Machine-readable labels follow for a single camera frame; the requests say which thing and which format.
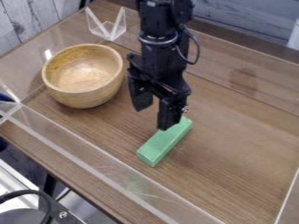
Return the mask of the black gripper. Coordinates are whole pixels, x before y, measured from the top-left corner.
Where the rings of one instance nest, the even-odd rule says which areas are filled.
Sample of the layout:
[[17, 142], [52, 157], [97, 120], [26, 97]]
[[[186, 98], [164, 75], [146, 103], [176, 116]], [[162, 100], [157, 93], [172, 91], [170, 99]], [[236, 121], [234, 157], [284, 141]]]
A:
[[186, 98], [190, 88], [182, 79], [186, 68], [189, 40], [140, 38], [141, 53], [126, 55], [129, 62], [128, 89], [136, 111], [160, 99], [157, 129], [168, 130], [181, 120], [188, 111]]

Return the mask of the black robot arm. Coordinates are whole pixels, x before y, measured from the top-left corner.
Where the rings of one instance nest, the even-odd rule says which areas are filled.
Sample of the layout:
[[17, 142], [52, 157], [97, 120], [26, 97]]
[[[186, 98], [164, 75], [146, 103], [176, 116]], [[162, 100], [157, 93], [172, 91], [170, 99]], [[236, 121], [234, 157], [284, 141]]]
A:
[[192, 0], [136, 0], [140, 17], [138, 54], [129, 53], [128, 88], [134, 110], [158, 100], [158, 130], [168, 130], [181, 120], [192, 93], [182, 79], [188, 65], [189, 43], [198, 40], [185, 24], [192, 20]]

